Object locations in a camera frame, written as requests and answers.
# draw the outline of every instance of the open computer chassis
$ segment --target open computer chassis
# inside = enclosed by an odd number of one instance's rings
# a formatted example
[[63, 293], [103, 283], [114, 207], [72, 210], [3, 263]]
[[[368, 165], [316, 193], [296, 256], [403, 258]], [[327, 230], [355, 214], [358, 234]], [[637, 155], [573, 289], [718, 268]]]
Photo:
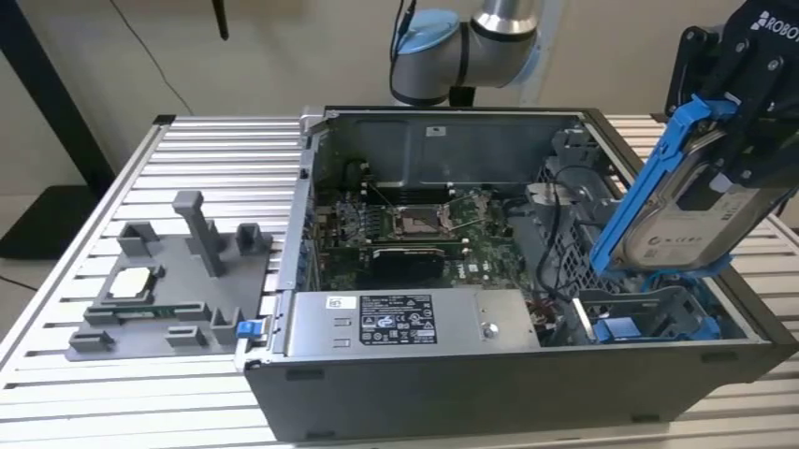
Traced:
[[667, 422], [795, 352], [733, 268], [595, 275], [642, 166], [597, 110], [331, 107], [303, 132], [279, 300], [238, 352], [280, 440]]

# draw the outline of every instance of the black cable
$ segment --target black cable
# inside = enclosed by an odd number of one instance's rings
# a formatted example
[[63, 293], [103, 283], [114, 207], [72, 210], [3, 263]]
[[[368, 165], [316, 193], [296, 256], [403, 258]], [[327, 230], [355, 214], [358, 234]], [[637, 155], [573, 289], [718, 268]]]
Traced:
[[31, 290], [34, 292], [39, 291], [39, 289], [36, 287], [34, 287], [32, 285], [28, 285], [24, 282], [15, 281], [14, 279], [7, 278], [6, 276], [0, 276], [0, 281], [6, 281], [8, 283], [12, 283], [18, 287], [27, 288], [28, 290]]
[[391, 62], [388, 68], [388, 89], [391, 92], [395, 91], [395, 63], [398, 61], [398, 57], [400, 56], [402, 39], [408, 33], [411, 20], [414, 20], [414, 15], [416, 14], [416, 2], [418, 0], [411, 0], [408, 8], [404, 10], [404, 15], [402, 15], [402, 10], [404, 9], [404, 0], [399, 0], [398, 16], [395, 17], [395, 28], [391, 35], [391, 53], [388, 55]]
[[391, 32], [391, 47], [388, 48], [388, 62], [395, 62], [395, 48], [398, 47], [398, 28], [400, 27], [400, 16], [404, 10], [404, 0], [399, 0], [398, 16], [395, 17], [395, 27]]
[[146, 42], [142, 40], [142, 37], [139, 36], [139, 33], [136, 33], [136, 30], [134, 30], [132, 25], [127, 21], [126, 13], [123, 13], [123, 10], [120, 9], [119, 5], [116, 4], [116, 0], [108, 0], [108, 1], [110, 1], [111, 5], [114, 6], [114, 9], [116, 9], [116, 13], [120, 16], [120, 19], [123, 19], [123, 22], [126, 23], [127, 29], [134, 34], [134, 37], [136, 37], [136, 40], [142, 44], [142, 48], [146, 49], [147, 56], [150, 56], [150, 61], [152, 61], [152, 64], [155, 65], [155, 68], [159, 70], [159, 73], [162, 74], [162, 79], [164, 80], [166, 87], [170, 88], [170, 91], [172, 91], [172, 93], [175, 94], [175, 96], [178, 97], [178, 99], [180, 100], [180, 102], [184, 104], [184, 107], [186, 107], [186, 110], [188, 111], [188, 114], [195, 115], [195, 111], [188, 106], [188, 103], [186, 102], [184, 98], [180, 96], [180, 94], [178, 93], [178, 90], [172, 86], [172, 83], [167, 79], [164, 70], [162, 69], [162, 65], [159, 64], [159, 61], [155, 59], [155, 56], [152, 55], [152, 51], [150, 51], [150, 47], [147, 46]]
[[547, 182], [553, 188], [553, 196], [555, 198], [555, 211], [553, 214], [553, 222], [551, 222], [551, 226], [550, 226], [550, 237], [547, 239], [547, 246], [544, 248], [544, 252], [540, 256], [540, 259], [538, 259], [536, 282], [544, 288], [544, 290], [547, 291], [547, 293], [550, 294], [550, 297], [553, 299], [562, 299], [565, 301], [569, 301], [569, 298], [566, 298], [566, 296], [558, 291], [557, 280], [555, 280], [555, 287], [553, 287], [550, 284], [547, 284], [543, 279], [543, 271], [544, 271], [544, 265], [547, 264], [547, 260], [550, 259], [550, 253], [553, 252], [553, 249], [555, 248], [558, 231], [561, 228], [561, 196], [558, 195], [558, 189], [555, 188], [555, 185], [559, 184], [558, 177], [561, 176], [561, 174], [566, 170], [571, 170], [571, 169], [589, 170], [589, 171], [594, 172], [597, 175], [602, 176], [602, 173], [599, 173], [599, 171], [593, 167], [581, 166], [581, 165], [570, 165], [570, 166], [562, 167], [561, 170], [553, 176], [553, 179]]

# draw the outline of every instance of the blue plastic bracket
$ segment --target blue plastic bracket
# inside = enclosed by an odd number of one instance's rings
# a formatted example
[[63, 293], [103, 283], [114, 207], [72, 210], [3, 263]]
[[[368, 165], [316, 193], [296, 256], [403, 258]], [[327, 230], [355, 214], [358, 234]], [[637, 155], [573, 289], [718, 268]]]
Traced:
[[[635, 216], [658, 188], [658, 184], [683, 162], [686, 157], [683, 146], [695, 124], [702, 120], [723, 122], [733, 116], [737, 110], [738, 105], [731, 101], [705, 101], [694, 95], [693, 101], [681, 106], [674, 112], [666, 132], [654, 147], [650, 160], [591, 249], [591, 264], [601, 276], [614, 277], [625, 274], [611, 269], [615, 246], [625, 237]], [[690, 276], [713, 275], [727, 266], [730, 260], [731, 258], [727, 254], [709, 266], [686, 274]]]

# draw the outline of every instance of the black stand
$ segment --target black stand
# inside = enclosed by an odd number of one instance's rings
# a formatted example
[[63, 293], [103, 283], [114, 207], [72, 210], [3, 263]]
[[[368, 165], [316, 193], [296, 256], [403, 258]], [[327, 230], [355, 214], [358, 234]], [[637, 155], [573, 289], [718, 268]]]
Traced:
[[452, 108], [471, 108], [475, 105], [475, 87], [450, 88], [450, 106]]
[[114, 171], [15, 0], [0, 0], [0, 50], [87, 181], [46, 190], [0, 239], [0, 257], [56, 259], [114, 182]]

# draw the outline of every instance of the floor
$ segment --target floor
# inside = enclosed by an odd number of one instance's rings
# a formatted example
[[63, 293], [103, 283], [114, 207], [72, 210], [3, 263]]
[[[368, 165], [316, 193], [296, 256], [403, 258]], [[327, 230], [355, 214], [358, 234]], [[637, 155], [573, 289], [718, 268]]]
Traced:
[[[11, 228], [36, 196], [0, 196], [0, 235]], [[0, 275], [38, 287], [47, 278], [56, 261], [19, 261], [0, 259]], [[0, 281], [0, 340], [6, 337], [16, 317], [34, 296], [31, 290]]]

